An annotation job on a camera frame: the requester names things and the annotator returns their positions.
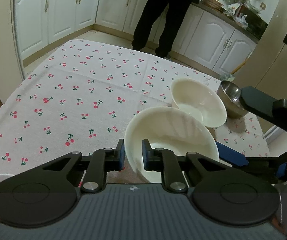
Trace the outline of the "cherry print tablecloth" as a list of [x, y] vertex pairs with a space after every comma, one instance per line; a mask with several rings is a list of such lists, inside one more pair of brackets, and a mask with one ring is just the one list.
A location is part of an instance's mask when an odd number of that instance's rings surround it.
[[72, 40], [35, 69], [0, 108], [0, 174], [16, 175], [72, 151], [114, 145], [140, 111], [171, 105], [172, 81], [211, 90], [218, 79], [156, 56]]

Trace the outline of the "woven vegetable basket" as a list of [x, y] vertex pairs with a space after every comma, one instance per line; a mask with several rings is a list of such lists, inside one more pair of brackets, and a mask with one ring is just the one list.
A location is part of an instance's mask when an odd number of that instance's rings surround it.
[[223, 7], [223, 4], [218, 0], [202, 0], [204, 5], [216, 10], [220, 10]]

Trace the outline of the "small cream bowl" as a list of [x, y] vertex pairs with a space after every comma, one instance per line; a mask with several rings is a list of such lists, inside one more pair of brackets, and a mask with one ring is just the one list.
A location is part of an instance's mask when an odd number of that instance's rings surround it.
[[176, 79], [170, 87], [172, 107], [194, 117], [204, 126], [218, 128], [227, 120], [227, 110], [220, 97], [208, 86], [188, 78]]

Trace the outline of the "white kitchen base cabinets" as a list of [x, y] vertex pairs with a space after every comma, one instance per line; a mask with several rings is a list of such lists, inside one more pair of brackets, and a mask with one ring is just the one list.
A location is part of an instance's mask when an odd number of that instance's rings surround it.
[[[19, 55], [25, 66], [91, 29], [133, 39], [147, 0], [15, 0]], [[223, 74], [250, 57], [258, 40], [222, 12], [190, 5], [171, 55]]]

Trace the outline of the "stainless steel bowl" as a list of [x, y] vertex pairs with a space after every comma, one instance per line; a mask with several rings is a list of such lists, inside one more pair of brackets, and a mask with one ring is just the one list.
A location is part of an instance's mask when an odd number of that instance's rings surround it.
[[229, 118], [239, 119], [248, 114], [240, 103], [241, 89], [234, 83], [227, 80], [221, 81], [217, 95], [224, 103]]

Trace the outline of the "beige refrigerator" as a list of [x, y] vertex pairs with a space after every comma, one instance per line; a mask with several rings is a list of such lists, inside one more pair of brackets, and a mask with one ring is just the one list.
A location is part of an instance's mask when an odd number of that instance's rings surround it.
[[276, 98], [287, 99], [287, 0], [280, 0], [267, 29], [235, 84], [252, 86]]

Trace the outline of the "large cream bowl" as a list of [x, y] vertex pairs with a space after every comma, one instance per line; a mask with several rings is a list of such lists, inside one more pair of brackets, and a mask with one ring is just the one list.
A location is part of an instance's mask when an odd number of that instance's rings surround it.
[[194, 117], [172, 107], [151, 107], [137, 113], [124, 134], [126, 156], [133, 171], [150, 183], [162, 181], [160, 173], [147, 172], [142, 158], [142, 141], [151, 148], [171, 150], [177, 156], [197, 152], [220, 160], [218, 147], [209, 130]]

